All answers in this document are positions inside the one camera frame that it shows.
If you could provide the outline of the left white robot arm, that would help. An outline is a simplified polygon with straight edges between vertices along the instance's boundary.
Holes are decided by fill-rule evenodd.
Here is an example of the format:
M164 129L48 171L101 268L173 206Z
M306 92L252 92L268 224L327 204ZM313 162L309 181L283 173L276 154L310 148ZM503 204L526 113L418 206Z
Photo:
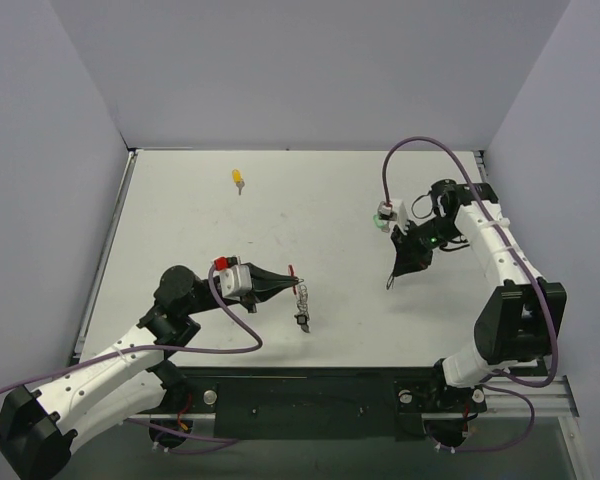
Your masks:
M204 278L182 265L168 268L146 314L96 357L0 389L0 453L19 478L51 479L79 448L128 417L177 410L186 388L169 359L192 352L189 343L201 329L194 315L223 310L255 341L227 354L251 353L263 341L231 305L253 313L301 282L236 257L216 259Z

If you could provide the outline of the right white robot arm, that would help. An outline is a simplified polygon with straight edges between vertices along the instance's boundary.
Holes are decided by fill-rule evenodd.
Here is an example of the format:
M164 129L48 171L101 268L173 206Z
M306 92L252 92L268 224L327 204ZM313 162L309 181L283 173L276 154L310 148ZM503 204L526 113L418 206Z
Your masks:
M553 354L567 294L561 283L546 281L526 258L489 184L445 179L431 187L429 197L429 219L412 220L397 199L377 209L376 220L396 251L390 276L426 270L435 251L468 248L493 289L469 344L443 359L442 375L427 383L429 402L448 409L462 398L463 388Z

